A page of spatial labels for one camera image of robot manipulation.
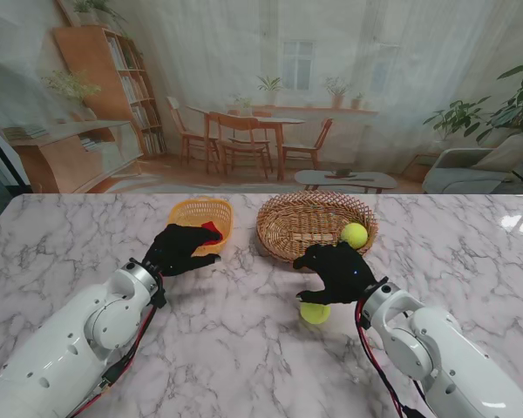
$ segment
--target screw hole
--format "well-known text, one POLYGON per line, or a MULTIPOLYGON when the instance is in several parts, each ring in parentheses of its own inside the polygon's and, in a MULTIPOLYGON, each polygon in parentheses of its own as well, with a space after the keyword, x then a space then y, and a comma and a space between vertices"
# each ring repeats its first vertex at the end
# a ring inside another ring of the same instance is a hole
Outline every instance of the screw hole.
POLYGON ((447 388, 445 388, 445 394, 452 394, 453 392, 455 392, 455 389, 456 389, 456 386, 454 383, 452 383, 447 388))
POLYGON ((49 381, 47 381, 44 377, 41 377, 39 380, 38 380, 38 384, 41 385, 43 388, 45 389, 48 389, 51 384, 49 383, 49 381))
POLYGON ((68 351, 70 353, 72 353, 73 355, 78 355, 79 354, 78 349, 74 345, 68 346, 68 351))

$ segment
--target small orange basket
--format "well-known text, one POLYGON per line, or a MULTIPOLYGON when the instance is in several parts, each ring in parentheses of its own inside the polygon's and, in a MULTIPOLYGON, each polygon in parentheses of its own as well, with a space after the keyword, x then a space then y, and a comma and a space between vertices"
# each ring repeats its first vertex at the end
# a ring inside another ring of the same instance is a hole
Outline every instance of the small orange basket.
POLYGON ((223 235, 223 241, 211 246, 200 246, 194 255, 218 254, 233 232, 233 207, 222 199, 200 197, 188 199, 176 205, 168 216, 169 224, 202 226, 211 221, 223 235))

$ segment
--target potted plant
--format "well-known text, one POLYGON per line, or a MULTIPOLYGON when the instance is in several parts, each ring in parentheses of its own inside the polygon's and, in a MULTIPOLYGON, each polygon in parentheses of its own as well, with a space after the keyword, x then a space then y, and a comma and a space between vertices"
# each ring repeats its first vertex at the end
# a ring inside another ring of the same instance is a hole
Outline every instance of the potted plant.
POLYGON ((97 17, 93 13, 89 0, 76 0, 73 4, 73 10, 78 15, 82 26, 97 24, 97 17))
POLYGON ((101 88, 96 84, 88 84, 84 72, 53 71, 51 76, 45 77, 43 80, 59 96, 68 99, 72 110, 74 110, 74 105, 77 106, 75 111, 71 113, 74 120, 79 122, 81 119, 97 119, 95 113, 84 105, 84 99, 97 94, 101 91, 101 88))
POLYGON ((281 78, 270 78, 269 76, 266 76, 265 78, 257 76, 261 84, 258 85, 258 90, 262 90, 266 92, 266 105, 267 106, 275 106, 275 103, 277 101, 277 93, 282 88, 280 86, 281 78))
POLYGON ((350 90, 352 84, 341 77, 327 77, 323 86, 331 95, 331 108, 339 109, 343 104, 345 93, 350 90))
MULTIPOLYGON (((511 77, 521 72, 523 72, 523 65, 519 65, 505 72, 498 77, 498 80, 511 77)), ((502 131, 505 136, 503 139, 509 137, 511 133, 517 131, 523 132, 523 79, 521 80, 521 87, 513 97, 507 100, 500 109, 492 114, 490 120, 486 122, 486 125, 490 127, 477 137, 477 142, 489 136, 493 130, 502 131)))
POLYGON ((98 20, 106 24, 109 28, 114 28, 118 20, 126 21, 119 13, 109 6, 110 0, 87 0, 91 7, 95 9, 98 20))
POLYGON ((243 98, 240 94, 233 94, 234 110, 240 113, 240 116, 252 116, 252 98, 243 98))
POLYGON ((358 93, 355 98, 350 100, 350 108, 351 109, 360 109, 361 104, 363 102, 364 94, 358 93))
POLYGON ((460 129, 465 128, 463 136, 468 137, 479 128, 480 122, 484 119, 479 114, 481 108, 477 106, 489 97, 481 98, 478 102, 472 103, 456 100, 450 104, 449 110, 435 111, 434 116, 427 118, 423 125, 437 121, 432 129, 439 134, 438 147, 443 149, 448 146, 445 140, 460 129))

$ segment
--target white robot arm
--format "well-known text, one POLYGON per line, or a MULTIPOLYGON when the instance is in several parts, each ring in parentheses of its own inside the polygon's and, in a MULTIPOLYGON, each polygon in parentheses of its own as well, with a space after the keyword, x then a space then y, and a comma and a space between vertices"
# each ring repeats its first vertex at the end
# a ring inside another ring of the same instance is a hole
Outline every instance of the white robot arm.
POLYGON ((523 392, 461 334, 451 314, 425 307, 391 283, 376 289, 362 309, 391 362, 421 381, 426 402, 438 418, 523 418, 523 392), (409 311, 409 329, 388 325, 409 311))
POLYGON ((3 365, 0 418, 71 416, 105 387, 116 348, 139 330, 157 281, 134 262, 53 314, 3 365))

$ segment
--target chair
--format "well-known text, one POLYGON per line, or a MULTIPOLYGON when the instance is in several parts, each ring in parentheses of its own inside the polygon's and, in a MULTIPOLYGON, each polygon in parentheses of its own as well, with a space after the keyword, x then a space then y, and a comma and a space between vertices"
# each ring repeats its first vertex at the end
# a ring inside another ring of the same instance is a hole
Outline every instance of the chair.
POLYGON ((227 152, 240 153, 240 154, 249 154, 253 157, 255 161, 255 165, 258 169, 258 172, 262 174, 262 168, 263 173, 265 174, 265 178, 268 178, 268 170, 265 165, 264 160, 264 153, 265 153, 265 145, 256 144, 254 141, 254 129, 258 128, 260 123, 258 122, 258 119, 256 118, 241 118, 237 116, 231 116, 231 115, 225 115, 223 113, 217 113, 215 111, 212 111, 209 113, 209 117, 211 120, 215 121, 217 123, 217 129, 218 129, 218 145, 220 147, 220 162, 222 164, 223 172, 225 175, 228 174, 227 172, 227 152), (222 127, 225 126, 227 128, 233 129, 235 131, 248 131, 250 140, 248 141, 242 141, 242 144, 233 142, 229 139, 223 139, 222 136, 222 127))
MULTIPOLYGON (((228 111, 228 114, 229 115, 234 115, 235 111, 228 111)), ((269 111, 253 111, 252 112, 252 116, 254 117, 260 117, 260 118, 271 118, 271 112, 269 111)), ((273 172, 273 162, 271 161, 271 152, 269 151, 269 140, 268 140, 268 130, 267 129, 264 129, 263 130, 264 134, 265 134, 265 140, 255 140, 254 141, 254 144, 256 145, 265 145, 265 151, 266 153, 268 154, 268 160, 269 160, 269 170, 271 170, 271 172, 273 172)), ((237 139, 234 137, 235 136, 235 132, 233 131, 233 137, 232 138, 229 138, 230 141, 236 143, 236 144, 249 144, 250 142, 249 141, 244 141, 244 140, 240 140, 240 139, 237 139)), ((234 170, 234 153, 231 154, 231 171, 234 170)))
POLYGON ((314 144, 314 146, 306 146, 306 145, 300 145, 300 144, 283 144, 282 146, 282 159, 284 161, 287 160, 287 154, 289 152, 300 152, 300 153, 306 153, 310 154, 310 158, 312 160, 312 164, 314 165, 314 169, 317 170, 319 168, 319 161, 317 158, 317 153, 322 149, 323 141, 325 141, 326 137, 328 136, 329 129, 331 128, 331 125, 333 124, 332 118, 326 118, 322 122, 322 131, 320 132, 320 136, 317 137, 317 141, 314 144))
MULTIPOLYGON (((184 150, 186 150, 186 162, 187 164, 190 164, 190 146, 194 148, 201 148, 205 151, 205 139, 203 138, 203 135, 189 131, 185 126, 184 122, 182 122, 182 118, 180 117, 180 103, 176 98, 173 98, 171 96, 166 96, 166 101, 168 102, 168 107, 171 110, 171 115, 173 117, 174 124, 176 125, 176 131, 180 135, 180 139, 182 140, 182 147, 180 149, 180 164, 182 165, 182 159, 184 158, 184 150)), ((209 137, 209 146, 211 147, 211 151, 214 152, 214 155, 217 156, 217 159, 219 160, 219 149, 217 148, 217 138, 209 137)), ((217 168, 217 162, 214 162, 215 169, 217 172, 219 169, 217 168)))
POLYGON ((429 194, 487 194, 523 160, 523 134, 497 148, 451 148, 436 160, 422 188, 429 194))

